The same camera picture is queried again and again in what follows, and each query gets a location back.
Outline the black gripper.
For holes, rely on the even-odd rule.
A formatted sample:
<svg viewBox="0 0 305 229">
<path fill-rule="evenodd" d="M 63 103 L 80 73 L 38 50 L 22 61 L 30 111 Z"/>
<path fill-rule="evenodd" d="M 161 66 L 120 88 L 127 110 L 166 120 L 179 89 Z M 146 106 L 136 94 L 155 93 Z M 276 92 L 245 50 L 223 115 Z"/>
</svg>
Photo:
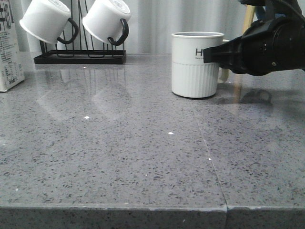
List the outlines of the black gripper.
<svg viewBox="0 0 305 229">
<path fill-rule="evenodd" d="M 280 17 L 256 21 L 241 39 L 203 50 L 204 63 L 262 76 L 270 72 L 305 67 L 305 26 L 299 20 Z"/>
</svg>

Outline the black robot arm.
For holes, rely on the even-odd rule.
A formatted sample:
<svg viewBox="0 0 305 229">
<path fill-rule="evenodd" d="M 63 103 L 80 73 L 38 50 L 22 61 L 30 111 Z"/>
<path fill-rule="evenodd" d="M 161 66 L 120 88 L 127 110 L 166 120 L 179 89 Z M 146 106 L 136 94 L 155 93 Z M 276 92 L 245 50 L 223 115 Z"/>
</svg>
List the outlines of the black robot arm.
<svg viewBox="0 0 305 229">
<path fill-rule="evenodd" d="M 240 37 L 203 50 L 204 63 L 219 63 L 233 73 L 263 76 L 305 68 L 305 18 L 295 0 L 243 0 L 265 7 Z"/>
</svg>

